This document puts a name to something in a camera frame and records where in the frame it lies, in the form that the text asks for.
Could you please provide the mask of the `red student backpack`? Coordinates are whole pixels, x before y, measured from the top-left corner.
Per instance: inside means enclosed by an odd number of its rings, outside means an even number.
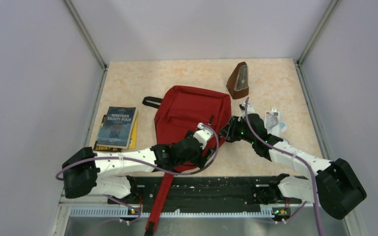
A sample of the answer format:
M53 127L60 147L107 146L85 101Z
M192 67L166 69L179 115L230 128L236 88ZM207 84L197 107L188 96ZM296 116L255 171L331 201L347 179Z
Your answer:
M189 130L196 130L200 122L210 126L219 136L220 129L228 124L232 111L228 94L189 86L173 86L163 98L147 96L142 103L157 108L154 118L157 144L180 141ZM184 161L172 171L181 173L196 167L200 165L195 161ZM157 229L173 178L174 175L167 173L162 178L146 224L145 236L153 236Z

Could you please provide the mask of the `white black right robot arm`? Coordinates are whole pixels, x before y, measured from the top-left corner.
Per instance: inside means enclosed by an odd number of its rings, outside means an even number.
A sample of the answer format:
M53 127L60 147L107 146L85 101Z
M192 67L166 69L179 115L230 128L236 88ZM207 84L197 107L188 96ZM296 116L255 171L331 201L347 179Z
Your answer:
M302 177L279 175L271 183L269 197L276 203L296 198L321 206L335 219L344 219L367 198L367 193L351 165L307 154L268 133L258 114L232 116L220 130L227 142L246 141L255 153L271 162L284 165Z

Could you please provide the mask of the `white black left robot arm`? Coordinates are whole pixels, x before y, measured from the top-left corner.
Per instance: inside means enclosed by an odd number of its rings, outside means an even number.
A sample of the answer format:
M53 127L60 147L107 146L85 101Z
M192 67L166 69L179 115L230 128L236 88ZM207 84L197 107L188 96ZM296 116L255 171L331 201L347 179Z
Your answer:
M189 132L182 140L169 145L154 145L131 152L104 153L83 147L62 165L56 179L63 182L64 196L76 199L86 195L109 195L133 203L138 190L128 174L155 171L188 176L178 167L195 167L196 172L207 168L213 160L203 156L207 145L219 149L219 137L210 127Z

